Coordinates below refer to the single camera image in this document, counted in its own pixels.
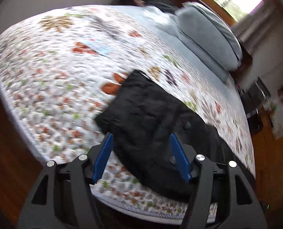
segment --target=pillow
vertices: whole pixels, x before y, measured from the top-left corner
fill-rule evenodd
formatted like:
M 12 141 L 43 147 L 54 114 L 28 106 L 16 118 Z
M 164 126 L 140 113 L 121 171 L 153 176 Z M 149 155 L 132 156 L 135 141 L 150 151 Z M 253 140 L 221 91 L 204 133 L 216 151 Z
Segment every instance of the pillow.
M 190 39 L 193 48 L 198 45 L 203 55 L 206 52 L 225 71 L 236 70 L 241 64 L 242 51 L 230 28 L 215 13 L 199 3 L 189 2 L 183 5 L 184 8 L 176 11 L 175 18 L 179 34 Z M 194 53 L 205 65 L 213 64 L 200 57 L 200 52 Z

